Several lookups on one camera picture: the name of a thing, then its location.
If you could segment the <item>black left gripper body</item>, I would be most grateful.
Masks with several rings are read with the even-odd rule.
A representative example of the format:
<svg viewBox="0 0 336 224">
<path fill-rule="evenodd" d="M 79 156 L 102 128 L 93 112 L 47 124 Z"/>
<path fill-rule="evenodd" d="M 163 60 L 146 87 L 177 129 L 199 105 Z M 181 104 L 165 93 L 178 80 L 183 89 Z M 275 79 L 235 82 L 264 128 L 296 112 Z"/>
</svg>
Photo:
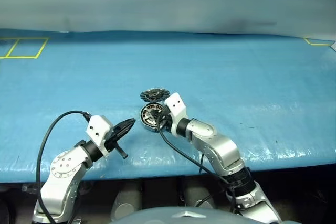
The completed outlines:
<svg viewBox="0 0 336 224">
<path fill-rule="evenodd" d="M 123 138 L 128 132 L 127 127 L 115 126 L 111 136 L 105 141 L 105 148 L 108 153 L 116 150 L 123 159 L 128 157 L 128 154 L 120 147 L 118 141 Z"/>
</svg>

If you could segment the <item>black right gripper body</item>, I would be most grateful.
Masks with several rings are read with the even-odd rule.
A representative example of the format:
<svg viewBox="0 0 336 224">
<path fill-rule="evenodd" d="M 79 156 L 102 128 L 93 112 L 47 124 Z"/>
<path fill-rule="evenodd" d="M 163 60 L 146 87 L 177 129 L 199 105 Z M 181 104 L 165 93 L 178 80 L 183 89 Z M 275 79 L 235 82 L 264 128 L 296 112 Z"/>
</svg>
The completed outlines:
<svg viewBox="0 0 336 224">
<path fill-rule="evenodd" d="M 168 108 L 167 105 L 165 105 L 161 110 L 159 110 L 159 112 L 161 114 L 161 118 L 158 119 L 159 123 L 165 122 L 165 126 L 162 130 L 170 130 L 172 126 L 172 117 L 170 116 L 171 113 L 170 109 Z"/>
</svg>

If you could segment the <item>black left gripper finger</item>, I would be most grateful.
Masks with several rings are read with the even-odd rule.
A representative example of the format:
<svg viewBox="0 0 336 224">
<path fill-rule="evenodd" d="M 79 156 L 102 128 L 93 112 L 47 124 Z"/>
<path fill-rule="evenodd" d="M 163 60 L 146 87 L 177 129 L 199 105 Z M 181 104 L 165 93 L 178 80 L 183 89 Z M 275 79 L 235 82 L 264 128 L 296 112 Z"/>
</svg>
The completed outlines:
<svg viewBox="0 0 336 224">
<path fill-rule="evenodd" d="M 116 131 L 118 132 L 129 131 L 133 127 L 135 122 L 136 119 L 134 118 L 126 119 L 116 125 Z"/>
<path fill-rule="evenodd" d="M 128 134 L 129 131 L 118 132 L 116 131 L 116 126 L 115 126 L 114 127 L 114 141 L 117 142 L 119 139 L 123 138 L 126 134 Z"/>
</svg>

